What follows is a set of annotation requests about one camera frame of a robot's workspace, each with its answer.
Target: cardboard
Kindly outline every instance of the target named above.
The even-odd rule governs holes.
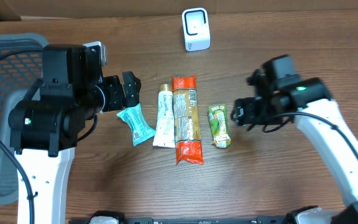
[[[20,17],[167,16],[192,7],[203,7],[209,14],[358,9],[358,0],[0,0],[0,16],[9,21]]]

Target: wooden table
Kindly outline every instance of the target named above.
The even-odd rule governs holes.
[[[263,134],[229,123],[232,146],[217,149],[208,106],[253,95],[245,78],[266,60],[292,55],[303,78],[327,84],[358,138],[358,10],[210,15],[211,48],[186,52],[180,16],[0,22],[0,34],[35,32],[51,44],[100,40],[109,50],[105,76],[131,70],[155,127],[158,87],[172,75],[197,74],[205,165],[180,162],[174,149],[133,147],[116,112],[101,114],[80,143],[67,190],[67,219],[116,210],[128,217],[246,218],[281,215],[305,205],[342,209],[337,186],[294,125]],[[16,204],[0,223],[16,223]]]

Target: green snack package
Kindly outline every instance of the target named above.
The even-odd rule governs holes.
[[[208,108],[209,126],[211,127],[212,143],[221,148],[230,146],[231,139],[227,131],[226,105],[212,105]]]

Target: gray plastic basket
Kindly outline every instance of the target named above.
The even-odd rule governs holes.
[[[45,47],[48,41],[38,34],[0,35],[0,55],[11,50]],[[11,55],[0,61],[0,139],[9,147],[11,130],[7,123],[9,112],[24,96],[33,82],[42,75],[42,54]],[[17,171],[0,150],[0,205],[17,200]]]

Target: orange wrapper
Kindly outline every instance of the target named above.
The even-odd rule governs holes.
[[[177,164],[184,160],[202,165],[204,160],[198,119],[196,75],[172,77],[172,90]]]

